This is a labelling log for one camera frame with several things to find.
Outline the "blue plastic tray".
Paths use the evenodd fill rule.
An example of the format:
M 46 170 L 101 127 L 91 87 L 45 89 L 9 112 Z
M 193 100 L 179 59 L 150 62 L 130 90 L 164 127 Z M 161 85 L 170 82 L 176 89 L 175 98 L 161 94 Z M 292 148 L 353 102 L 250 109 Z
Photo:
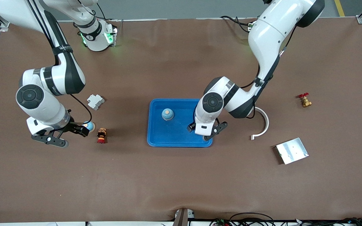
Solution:
M 193 121 L 192 114 L 198 99 L 153 99 L 149 107 L 147 143 L 152 147 L 210 147 L 213 140 L 205 141 L 203 137 L 188 132 L 187 126 Z M 170 108 L 175 116 L 165 121 L 161 113 Z

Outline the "white circuit breaker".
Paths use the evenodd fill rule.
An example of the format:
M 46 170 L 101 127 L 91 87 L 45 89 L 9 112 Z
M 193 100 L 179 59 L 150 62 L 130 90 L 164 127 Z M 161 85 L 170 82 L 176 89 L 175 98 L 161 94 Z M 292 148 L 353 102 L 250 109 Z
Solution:
M 87 99 L 88 106 L 92 108 L 93 110 L 98 110 L 100 105 L 105 102 L 105 99 L 100 95 L 90 95 Z

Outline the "brown table cover mat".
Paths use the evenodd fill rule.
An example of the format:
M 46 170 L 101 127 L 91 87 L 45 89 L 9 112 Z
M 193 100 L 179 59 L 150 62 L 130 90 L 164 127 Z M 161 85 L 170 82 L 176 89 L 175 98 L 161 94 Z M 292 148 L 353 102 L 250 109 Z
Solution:
M 99 94 L 93 111 L 107 143 L 65 133 L 67 148 L 31 139 L 15 95 L 27 69 L 54 63 L 45 36 L 11 25 L 0 33 L 0 222 L 162 221 L 177 209 L 197 218 L 240 212 L 276 220 L 362 218 L 362 25 L 321 18 L 297 28 L 257 105 L 270 118 L 238 120 L 209 148 L 147 143 L 155 98 L 201 98 L 227 76 L 250 83 L 257 61 L 247 34 L 225 20 L 123 22 L 118 44 L 92 52 L 62 23 L 86 76 L 77 97 Z M 298 95 L 309 93 L 309 107 Z M 309 156 L 284 164 L 274 148 L 300 138 Z

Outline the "white curved pipe clamp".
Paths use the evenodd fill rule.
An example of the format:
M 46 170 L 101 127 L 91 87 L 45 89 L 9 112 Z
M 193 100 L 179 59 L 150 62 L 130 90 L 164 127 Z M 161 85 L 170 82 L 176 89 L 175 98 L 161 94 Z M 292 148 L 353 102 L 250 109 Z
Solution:
M 263 129 L 263 131 L 261 133 L 251 135 L 250 140 L 255 140 L 256 137 L 260 137 L 263 134 L 265 134 L 267 132 L 269 126 L 270 126 L 269 117 L 268 117 L 267 113 L 263 109 L 255 107 L 255 112 L 259 112 L 262 115 L 262 117 L 264 118 L 264 121 L 265 121 L 265 127 L 264 127 L 264 129 Z

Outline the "silver metal plate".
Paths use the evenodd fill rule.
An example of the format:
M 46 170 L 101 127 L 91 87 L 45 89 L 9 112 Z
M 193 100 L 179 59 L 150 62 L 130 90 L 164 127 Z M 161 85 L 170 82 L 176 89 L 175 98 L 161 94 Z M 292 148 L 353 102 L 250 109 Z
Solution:
M 309 156 L 301 139 L 295 138 L 274 147 L 284 164 L 290 164 Z

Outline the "grey metal table bracket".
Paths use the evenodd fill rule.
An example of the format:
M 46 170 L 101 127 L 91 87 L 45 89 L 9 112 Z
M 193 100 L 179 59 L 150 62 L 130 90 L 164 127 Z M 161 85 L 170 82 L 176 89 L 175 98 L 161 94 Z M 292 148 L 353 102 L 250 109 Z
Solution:
M 172 226 L 191 226 L 191 221 L 195 219 L 195 212 L 192 209 L 178 209 L 175 213 L 175 220 Z

